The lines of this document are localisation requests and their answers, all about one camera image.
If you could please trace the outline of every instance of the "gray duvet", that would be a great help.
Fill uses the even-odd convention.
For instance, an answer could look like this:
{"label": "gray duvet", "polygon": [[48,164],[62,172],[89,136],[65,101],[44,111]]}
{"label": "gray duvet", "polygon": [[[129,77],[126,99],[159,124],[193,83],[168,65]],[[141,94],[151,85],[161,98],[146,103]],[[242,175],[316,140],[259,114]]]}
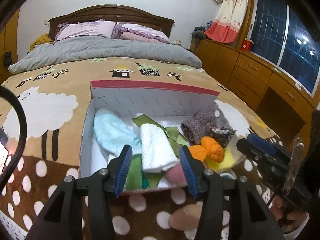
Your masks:
{"label": "gray duvet", "polygon": [[201,67],[199,58],[177,45],[85,36],[58,41],[54,45],[37,45],[27,56],[9,66],[9,71],[17,74],[50,65],[99,57],[152,59]]}

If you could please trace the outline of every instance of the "house print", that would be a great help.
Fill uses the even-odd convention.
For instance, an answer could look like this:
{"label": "house print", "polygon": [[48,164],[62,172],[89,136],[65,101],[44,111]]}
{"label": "house print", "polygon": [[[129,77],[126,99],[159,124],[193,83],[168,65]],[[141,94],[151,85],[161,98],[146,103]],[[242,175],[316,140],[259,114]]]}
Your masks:
{"label": "house print", "polygon": [[112,77],[126,77],[130,78],[130,72],[133,72],[131,69],[126,66],[119,66],[110,72],[113,72]]}

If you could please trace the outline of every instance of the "person's hand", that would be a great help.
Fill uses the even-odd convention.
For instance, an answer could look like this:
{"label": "person's hand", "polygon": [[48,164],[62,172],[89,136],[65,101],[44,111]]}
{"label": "person's hand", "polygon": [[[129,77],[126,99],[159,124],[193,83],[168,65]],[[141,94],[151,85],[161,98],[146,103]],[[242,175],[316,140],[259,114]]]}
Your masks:
{"label": "person's hand", "polygon": [[[271,213],[275,217],[275,219],[278,221],[281,219],[284,215],[284,209],[286,206],[286,203],[284,203],[283,199],[279,196],[276,196],[274,200],[272,201],[273,205],[270,208]],[[285,233],[292,232],[293,230],[297,229],[302,225],[304,220],[308,217],[308,212],[303,210],[295,210],[292,211],[287,215],[287,220],[294,220],[291,225],[288,225]]]}

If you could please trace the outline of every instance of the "bedspread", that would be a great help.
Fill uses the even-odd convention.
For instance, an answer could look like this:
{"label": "bedspread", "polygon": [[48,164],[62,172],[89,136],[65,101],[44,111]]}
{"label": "bedspread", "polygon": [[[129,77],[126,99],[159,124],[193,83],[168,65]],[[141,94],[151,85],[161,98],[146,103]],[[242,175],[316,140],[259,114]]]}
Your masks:
{"label": "bedspread", "polygon": [[[15,236],[14,239],[24,238],[66,175],[78,178],[82,130],[91,100],[90,81],[102,79],[167,82],[219,91],[219,107],[233,107],[247,120],[248,131],[242,131],[243,136],[254,132],[262,138],[279,141],[277,135],[242,100],[203,70],[187,65],[108,57],[51,65],[14,75],[3,85],[18,97],[28,124],[23,157],[0,195],[0,220]],[[19,127],[14,111],[3,101],[0,104],[0,124],[9,137],[6,147],[12,154],[17,146]],[[270,192],[261,184],[253,162],[245,160],[234,171],[251,178],[265,200],[269,198]],[[147,236],[154,238],[146,239],[157,240],[191,239],[190,234],[194,232],[169,229],[167,222],[162,222],[181,204],[195,203],[183,190],[178,192],[182,201],[172,197],[170,191],[145,197],[140,195],[135,201],[132,196],[112,200],[116,239],[140,240]],[[87,198],[84,198],[83,207],[83,234],[84,239],[89,239]]]}

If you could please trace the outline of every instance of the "green cloth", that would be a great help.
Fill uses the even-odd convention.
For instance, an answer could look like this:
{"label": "green cloth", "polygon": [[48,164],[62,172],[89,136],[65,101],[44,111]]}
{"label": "green cloth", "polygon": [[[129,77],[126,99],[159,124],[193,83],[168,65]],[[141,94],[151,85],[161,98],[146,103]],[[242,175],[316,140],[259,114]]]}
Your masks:
{"label": "green cloth", "polygon": [[166,134],[174,154],[178,158],[179,158],[180,147],[187,145],[187,139],[179,132],[178,127],[176,127],[176,126],[164,128],[163,126],[159,125],[157,122],[155,122],[154,120],[152,120],[150,117],[148,117],[145,114],[142,114],[136,118],[133,118],[132,121],[138,127],[141,127],[141,125],[143,125],[145,123],[151,123],[151,124],[154,124],[157,127],[161,128],[164,131],[164,133]]}
{"label": "green cloth", "polygon": [[126,189],[134,190],[142,188],[142,173],[141,173],[141,156],[133,156],[131,165],[128,171]]}
{"label": "green cloth", "polygon": [[149,182],[149,187],[151,189],[155,189],[158,184],[159,181],[162,179],[164,173],[145,173],[144,172],[144,176],[148,179]]}

